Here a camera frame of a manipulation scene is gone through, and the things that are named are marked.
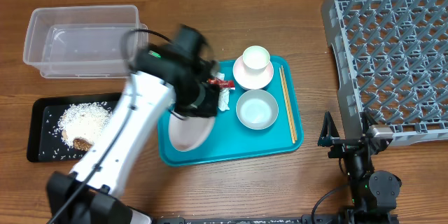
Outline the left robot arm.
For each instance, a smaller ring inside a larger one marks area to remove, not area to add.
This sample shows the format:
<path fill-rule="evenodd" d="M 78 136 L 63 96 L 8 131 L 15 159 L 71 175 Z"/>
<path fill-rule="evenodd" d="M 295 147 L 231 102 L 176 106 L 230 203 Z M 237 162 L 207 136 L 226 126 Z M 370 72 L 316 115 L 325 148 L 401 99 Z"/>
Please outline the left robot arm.
<path fill-rule="evenodd" d="M 120 49 L 129 76 L 101 139 L 69 174 L 54 172 L 46 191 L 50 223 L 152 223 L 146 213 L 120 201 L 130 172 L 162 114 L 170 107 L 187 118 L 214 118 L 220 87 L 210 84 L 219 70 L 200 57 L 208 45 L 196 29 L 182 24 L 174 39 L 148 44 L 131 57 L 131 29 Z"/>

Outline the white cup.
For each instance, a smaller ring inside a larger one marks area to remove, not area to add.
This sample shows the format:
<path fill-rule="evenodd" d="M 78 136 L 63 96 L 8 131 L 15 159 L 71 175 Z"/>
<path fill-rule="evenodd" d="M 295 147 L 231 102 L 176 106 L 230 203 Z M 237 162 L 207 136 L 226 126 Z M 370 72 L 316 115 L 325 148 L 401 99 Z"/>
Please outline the white cup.
<path fill-rule="evenodd" d="M 270 63 L 270 53 L 262 46 L 252 45 L 245 49 L 242 60 L 246 73 L 261 74 Z"/>

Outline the white round plate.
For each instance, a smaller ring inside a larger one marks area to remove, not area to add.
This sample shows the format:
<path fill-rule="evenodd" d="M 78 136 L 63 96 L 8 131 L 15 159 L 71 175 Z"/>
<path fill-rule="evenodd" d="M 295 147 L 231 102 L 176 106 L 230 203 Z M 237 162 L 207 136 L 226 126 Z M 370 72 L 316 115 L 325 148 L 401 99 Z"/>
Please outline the white round plate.
<path fill-rule="evenodd" d="M 192 151 L 206 141 L 215 121 L 215 117 L 183 117 L 176 113 L 171 114 L 168 124 L 169 141 L 178 151 Z"/>

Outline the white napkin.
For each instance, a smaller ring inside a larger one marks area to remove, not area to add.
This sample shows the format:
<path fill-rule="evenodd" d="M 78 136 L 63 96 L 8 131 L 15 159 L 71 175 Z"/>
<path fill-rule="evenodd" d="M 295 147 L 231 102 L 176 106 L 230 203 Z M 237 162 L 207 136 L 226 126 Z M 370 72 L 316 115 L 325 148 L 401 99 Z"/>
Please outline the white napkin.
<path fill-rule="evenodd" d="M 218 72 L 215 75 L 215 78 L 225 80 L 225 74 Z M 220 111 L 228 111 L 230 107 L 228 106 L 230 100 L 230 89 L 220 89 L 219 97 L 218 97 L 218 108 Z"/>

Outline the white rice pile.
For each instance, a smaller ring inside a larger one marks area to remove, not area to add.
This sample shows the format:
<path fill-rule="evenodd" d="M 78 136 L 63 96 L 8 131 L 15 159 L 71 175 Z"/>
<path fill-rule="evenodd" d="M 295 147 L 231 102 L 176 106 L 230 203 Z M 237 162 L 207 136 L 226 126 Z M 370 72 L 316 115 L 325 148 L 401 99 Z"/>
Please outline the white rice pile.
<path fill-rule="evenodd" d="M 73 148 L 73 140 L 79 138 L 93 146 L 109 123 L 112 112 L 97 103 L 71 105 L 57 123 L 63 142 Z"/>

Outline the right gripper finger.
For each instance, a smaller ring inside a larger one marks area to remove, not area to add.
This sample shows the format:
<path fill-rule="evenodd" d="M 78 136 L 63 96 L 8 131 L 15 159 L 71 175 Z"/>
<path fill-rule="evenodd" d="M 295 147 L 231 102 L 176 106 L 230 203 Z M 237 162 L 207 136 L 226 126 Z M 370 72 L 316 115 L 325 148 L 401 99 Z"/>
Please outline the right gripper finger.
<path fill-rule="evenodd" d="M 339 138 L 339 132 L 335 126 L 333 117 L 331 116 L 329 111 L 326 111 L 324 114 L 323 127 L 321 130 L 320 139 L 332 139 Z"/>
<path fill-rule="evenodd" d="M 368 112 L 362 112 L 361 123 L 363 134 L 367 137 L 371 137 L 372 131 L 370 130 L 370 127 L 377 124 L 376 120 L 374 120 Z"/>

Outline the grey bowl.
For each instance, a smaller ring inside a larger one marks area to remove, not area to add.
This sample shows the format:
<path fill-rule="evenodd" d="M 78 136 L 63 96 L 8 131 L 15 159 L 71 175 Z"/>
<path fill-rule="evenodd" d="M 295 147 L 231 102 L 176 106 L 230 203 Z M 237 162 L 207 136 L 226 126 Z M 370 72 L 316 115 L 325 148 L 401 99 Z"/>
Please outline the grey bowl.
<path fill-rule="evenodd" d="M 249 90 L 238 99 L 236 114 L 245 127 L 252 130 L 264 130 L 276 121 L 279 105 L 269 92 Z"/>

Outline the red snack wrapper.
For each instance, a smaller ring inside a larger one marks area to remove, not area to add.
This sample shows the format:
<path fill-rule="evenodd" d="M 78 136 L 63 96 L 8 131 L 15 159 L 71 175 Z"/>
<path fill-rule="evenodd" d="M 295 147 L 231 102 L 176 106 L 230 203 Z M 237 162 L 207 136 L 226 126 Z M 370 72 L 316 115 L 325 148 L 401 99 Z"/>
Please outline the red snack wrapper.
<path fill-rule="evenodd" d="M 235 89 L 235 84 L 233 80 L 221 80 L 218 78 L 213 78 L 213 79 L 209 79 L 207 81 L 209 84 L 211 85 L 218 85 L 220 89 L 231 89 L 234 90 Z"/>

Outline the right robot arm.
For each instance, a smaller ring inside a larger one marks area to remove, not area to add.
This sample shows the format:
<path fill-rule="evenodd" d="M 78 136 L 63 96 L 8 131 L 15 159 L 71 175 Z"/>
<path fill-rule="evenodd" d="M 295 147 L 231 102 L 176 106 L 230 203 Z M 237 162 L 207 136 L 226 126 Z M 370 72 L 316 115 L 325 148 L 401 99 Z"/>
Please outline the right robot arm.
<path fill-rule="evenodd" d="M 318 223 L 316 210 L 323 200 L 336 192 L 350 189 L 351 206 L 342 207 L 333 216 L 324 217 L 326 223 L 398 223 L 391 214 L 397 207 L 396 199 L 402 181 L 396 175 L 375 170 L 372 156 L 385 151 L 393 140 L 392 130 L 379 125 L 367 113 L 362 113 L 362 134 L 355 139 L 342 139 L 333 117 L 326 112 L 318 145 L 329 147 L 328 157 L 337 159 L 347 177 L 347 184 L 331 190 L 315 203 L 311 211 L 312 223 Z"/>

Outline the brown food piece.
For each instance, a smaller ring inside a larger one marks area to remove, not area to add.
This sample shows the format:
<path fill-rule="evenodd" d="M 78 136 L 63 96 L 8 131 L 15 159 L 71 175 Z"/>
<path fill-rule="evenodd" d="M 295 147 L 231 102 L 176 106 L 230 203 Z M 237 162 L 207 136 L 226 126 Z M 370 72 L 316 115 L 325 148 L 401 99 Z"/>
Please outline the brown food piece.
<path fill-rule="evenodd" d="M 80 151 L 89 151 L 92 147 L 92 144 L 89 143 L 88 141 L 84 140 L 84 139 L 74 139 L 73 140 L 73 147 L 76 150 L 80 150 Z"/>

